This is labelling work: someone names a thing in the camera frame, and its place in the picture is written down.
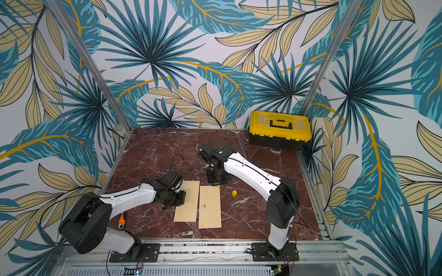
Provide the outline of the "manila envelope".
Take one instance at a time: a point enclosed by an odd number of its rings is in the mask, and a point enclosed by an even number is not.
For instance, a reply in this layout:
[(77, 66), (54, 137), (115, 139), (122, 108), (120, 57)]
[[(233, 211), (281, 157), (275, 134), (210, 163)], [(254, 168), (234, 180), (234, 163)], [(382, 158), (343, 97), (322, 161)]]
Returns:
[(220, 188), (216, 186), (200, 186), (199, 229), (221, 227)]
[(176, 207), (174, 222), (196, 222), (199, 203), (199, 181), (184, 181), (181, 191), (185, 192), (184, 204)]

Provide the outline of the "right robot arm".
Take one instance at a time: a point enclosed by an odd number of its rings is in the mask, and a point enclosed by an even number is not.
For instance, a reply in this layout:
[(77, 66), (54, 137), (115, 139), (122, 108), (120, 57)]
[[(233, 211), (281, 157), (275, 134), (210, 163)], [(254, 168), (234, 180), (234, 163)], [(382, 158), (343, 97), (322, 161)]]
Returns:
[(270, 233), (267, 241), (251, 244), (249, 253), (253, 260), (299, 261), (297, 245), (290, 242), (290, 229), (300, 207), (295, 182), (289, 177), (279, 178), (265, 172), (228, 145), (220, 149), (210, 144), (203, 145), (199, 148), (199, 155), (209, 165), (206, 175), (210, 185), (225, 185), (237, 177), (267, 202)]

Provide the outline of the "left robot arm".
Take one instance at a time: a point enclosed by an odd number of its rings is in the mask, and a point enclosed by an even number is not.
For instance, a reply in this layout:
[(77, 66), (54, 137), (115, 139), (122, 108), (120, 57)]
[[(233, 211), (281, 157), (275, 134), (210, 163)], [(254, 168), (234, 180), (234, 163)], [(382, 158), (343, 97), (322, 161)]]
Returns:
[(94, 249), (107, 250), (129, 261), (142, 257), (142, 243), (127, 231), (109, 228), (108, 222), (140, 205), (162, 202), (163, 207), (184, 204), (186, 193), (181, 190), (183, 178), (168, 170), (160, 179), (112, 194), (84, 194), (62, 220), (58, 232), (75, 248), (86, 254)]

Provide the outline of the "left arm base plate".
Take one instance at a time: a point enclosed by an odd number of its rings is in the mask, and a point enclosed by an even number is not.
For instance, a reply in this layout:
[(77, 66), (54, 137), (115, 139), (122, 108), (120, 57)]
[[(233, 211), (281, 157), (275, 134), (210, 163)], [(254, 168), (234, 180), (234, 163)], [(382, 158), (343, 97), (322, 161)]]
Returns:
[(158, 260), (159, 252), (160, 244), (142, 243), (125, 254), (113, 251), (109, 261), (110, 263), (155, 263)]

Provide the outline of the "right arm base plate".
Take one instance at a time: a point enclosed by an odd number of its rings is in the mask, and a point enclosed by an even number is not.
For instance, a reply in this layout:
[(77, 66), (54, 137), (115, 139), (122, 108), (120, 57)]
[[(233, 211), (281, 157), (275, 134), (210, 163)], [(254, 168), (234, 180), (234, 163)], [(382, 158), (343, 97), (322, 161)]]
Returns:
[(288, 242), (280, 250), (271, 246), (267, 241), (265, 243), (252, 243), (250, 250), (254, 262), (299, 261), (296, 243)]

